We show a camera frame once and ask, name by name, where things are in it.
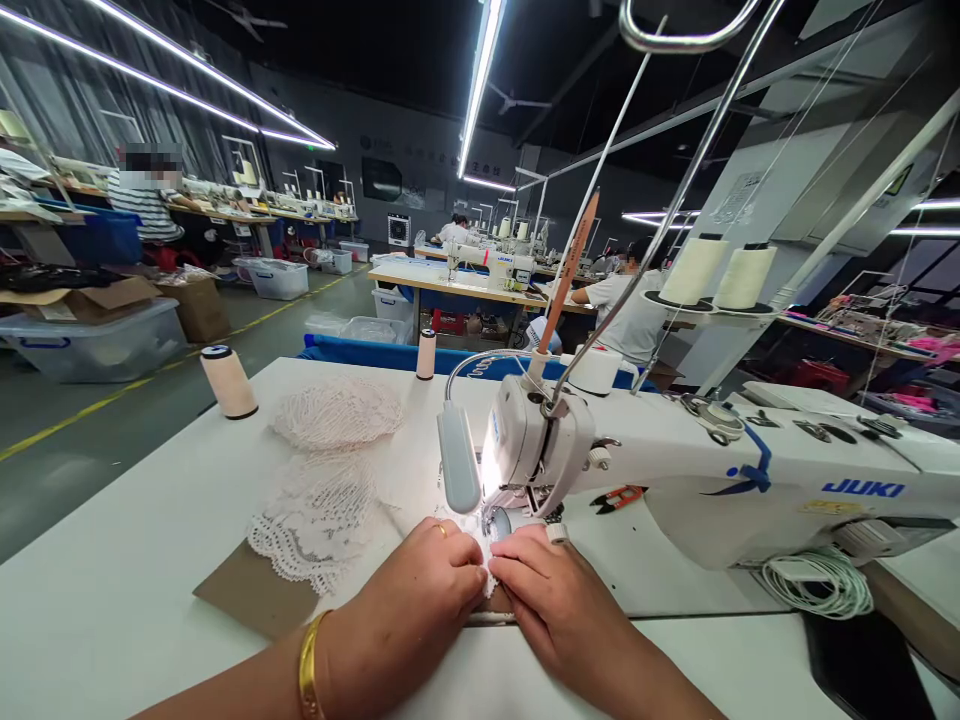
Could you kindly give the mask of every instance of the white lace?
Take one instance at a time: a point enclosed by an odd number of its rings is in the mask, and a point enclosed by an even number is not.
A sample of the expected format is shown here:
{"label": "white lace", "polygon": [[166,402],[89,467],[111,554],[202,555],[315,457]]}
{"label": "white lace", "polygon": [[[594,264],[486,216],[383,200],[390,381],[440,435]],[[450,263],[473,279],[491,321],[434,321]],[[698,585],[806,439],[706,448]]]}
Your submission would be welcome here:
{"label": "white lace", "polygon": [[358,378],[331,378],[281,402],[274,430],[308,453],[280,469],[247,532],[278,575],[309,581],[321,596],[336,592],[368,541],[377,493],[366,448],[402,421],[389,388]]}

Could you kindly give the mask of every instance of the curtain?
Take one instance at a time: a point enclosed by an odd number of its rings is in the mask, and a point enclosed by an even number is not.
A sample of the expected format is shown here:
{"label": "curtain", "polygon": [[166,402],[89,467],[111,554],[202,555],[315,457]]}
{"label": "curtain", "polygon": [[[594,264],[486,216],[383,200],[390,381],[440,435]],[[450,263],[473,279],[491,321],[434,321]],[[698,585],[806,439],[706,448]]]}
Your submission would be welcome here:
{"label": "curtain", "polygon": [[[6,4],[231,114],[254,124],[260,121],[251,103],[83,0]],[[128,0],[123,5],[184,47],[199,43],[218,69],[250,86],[249,67],[240,52],[172,2]],[[134,118],[145,142],[179,144],[184,171],[205,180],[232,181],[234,167],[222,135],[256,141],[239,125],[6,21],[0,21],[0,82],[11,96],[4,98],[0,92],[0,107],[14,105],[38,140],[63,157],[117,164],[116,130],[132,124],[104,115],[104,110]]]}

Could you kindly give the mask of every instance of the gold bracelet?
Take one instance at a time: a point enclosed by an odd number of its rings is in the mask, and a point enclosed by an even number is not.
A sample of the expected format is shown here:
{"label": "gold bracelet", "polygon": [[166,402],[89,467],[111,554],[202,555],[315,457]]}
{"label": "gold bracelet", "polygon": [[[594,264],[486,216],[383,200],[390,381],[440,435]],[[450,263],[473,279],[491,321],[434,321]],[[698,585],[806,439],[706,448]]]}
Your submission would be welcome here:
{"label": "gold bracelet", "polygon": [[315,667],[315,649],[317,645],[317,628],[332,610],[324,610],[317,615],[307,628],[300,646],[300,709],[304,720],[324,720],[323,708],[317,698],[317,682]]}

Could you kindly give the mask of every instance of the woman's left hand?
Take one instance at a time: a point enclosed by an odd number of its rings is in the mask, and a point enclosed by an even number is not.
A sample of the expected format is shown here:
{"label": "woman's left hand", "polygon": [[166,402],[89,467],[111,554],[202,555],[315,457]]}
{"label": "woman's left hand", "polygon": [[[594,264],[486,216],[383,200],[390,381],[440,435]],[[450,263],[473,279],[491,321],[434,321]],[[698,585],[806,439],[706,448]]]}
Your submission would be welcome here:
{"label": "woman's left hand", "polygon": [[380,717],[427,681],[483,600],[482,563],[470,535],[428,517],[324,618],[316,683],[326,720]]}

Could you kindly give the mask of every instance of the ceiling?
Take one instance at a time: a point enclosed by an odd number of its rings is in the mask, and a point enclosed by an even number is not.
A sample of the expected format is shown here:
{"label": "ceiling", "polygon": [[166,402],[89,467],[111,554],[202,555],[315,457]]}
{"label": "ceiling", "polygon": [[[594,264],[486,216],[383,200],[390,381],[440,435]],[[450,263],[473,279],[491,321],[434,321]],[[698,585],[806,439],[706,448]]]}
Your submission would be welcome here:
{"label": "ceiling", "polygon": [[[465,113],[483,9],[477,0],[419,0],[415,12],[401,2],[243,0],[253,15],[289,25],[285,30],[257,28],[262,44],[209,0],[175,1],[252,62],[437,115],[459,119]],[[636,3],[643,16],[635,20],[653,32],[667,13],[668,32],[706,32],[725,25],[742,2],[643,0]],[[758,62],[793,47],[816,2],[786,4]],[[229,0],[218,3],[230,5]],[[766,5],[761,4],[756,18]],[[556,103],[546,112],[514,107],[501,115],[502,101],[488,88],[480,125],[517,143],[571,155],[603,143],[642,58],[617,32],[618,8],[617,0],[507,0],[490,81],[516,99]],[[723,49],[705,56],[652,58],[622,128],[729,79],[751,30],[748,26]],[[756,105],[761,99],[758,93],[745,102]],[[710,157],[729,156],[749,121],[749,116],[732,115]],[[707,122],[703,117],[686,123],[609,162],[679,180],[688,162],[684,156],[692,153]],[[712,184],[722,167],[722,162],[708,164],[701,181]]]}

